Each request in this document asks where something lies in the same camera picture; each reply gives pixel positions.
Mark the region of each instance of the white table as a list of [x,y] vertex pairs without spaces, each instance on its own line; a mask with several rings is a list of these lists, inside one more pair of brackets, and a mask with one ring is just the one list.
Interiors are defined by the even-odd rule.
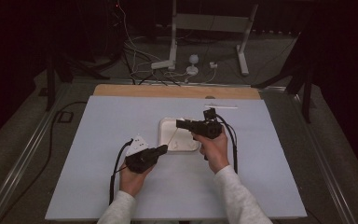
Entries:
[[[305,217],[263,100],[91,96],[46,219],[98,219],[108,206],[110,175],[124,143],[140,134],[151,147],[156,147],[161,119],[203,120],[202,111],[210,103],[238,107],[216,112],[237,133],[239,176],[267,216]],[[225,218],[213,172],[198,151],[161,156],[137,195],[137,202],[133,218],[138,220]]]

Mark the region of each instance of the hand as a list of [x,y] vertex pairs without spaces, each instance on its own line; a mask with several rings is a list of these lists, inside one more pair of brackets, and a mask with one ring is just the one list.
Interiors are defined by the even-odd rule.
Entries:
[[208,158],[209,167],[216,174],[229,165],[227,158],[227,136],[225,129],[215,139],[192,133],[202,143],[200,153]]
[[[125,167],[125,162],[121,165],[120,169]],[[120,190],[129,193],[132,197],[135,197],[144,185],[146,176],[153,170],[150,167],[142,174],[136,174],[129,168],[125,168],[120,171]]]

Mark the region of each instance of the equipment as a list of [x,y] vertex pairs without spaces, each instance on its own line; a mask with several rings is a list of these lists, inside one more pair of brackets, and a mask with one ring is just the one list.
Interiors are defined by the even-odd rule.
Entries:
[[176,128],[186,129],[211,139],[216,138],[222,132],[222,125],[217,121],[214,108],[203,112],[205,120],[195,121],[190,119],[176,120]]
[[210,108],[203,112],[205,120],[204,121],[194,121],[194,120],[176,120],[176,128],[186,129],[192,133],[202,135],[211,139],[216,138],[222,133],[222,125],[217,121],[217,118],[222,120],[222,123],[226,126],[229,136],[232,143],[232,156],[234,162],[234,171],[238,173],[238,164],[237,164],[237,135],[235,134],[234,129],[226,123],[226,121],[218,114],[214,108]]
[[[120,160],[124,148],[127,146],[130,146],[130,148],[126,153],[126,166],[118,170],[118,161]],[[124,146],[118,152],[115,170],[110,177],[109,204],[112,203],[114,198],[115,179],[117,172],[121,171],[122,169],[129,168],[132,172],[141,174],[155,165],[158,161],[158,157],[164,155],[168,151],[167,145],[162,145],[156,148],[148,148],[148,146],[149,145],[146,143],[146,141],[140,135],[137,135],[134,139],[131,139],[129,142],[124,144]]]

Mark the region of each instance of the black handheld controller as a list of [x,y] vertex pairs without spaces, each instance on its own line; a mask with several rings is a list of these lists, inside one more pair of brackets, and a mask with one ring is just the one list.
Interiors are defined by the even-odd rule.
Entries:
[[126,157],[126,166],[134,173],[141,174],[157,163],[158,157],[168,151],[167,145],[148,148]]
[[207,138],[214,139],[222,133],[222,124],[217,121],[216,111],[214,108],[210,108],[203,112],[205,120],[176,120],[176,128],[186,129],[192,133],[202,135]]

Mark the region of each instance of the white ball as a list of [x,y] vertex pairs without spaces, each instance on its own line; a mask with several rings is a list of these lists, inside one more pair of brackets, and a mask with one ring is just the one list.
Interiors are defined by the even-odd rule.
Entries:
[[188,59],[191,63],[198,63],[199,62],[199,55],[192,54],[190,55],[190,58]]

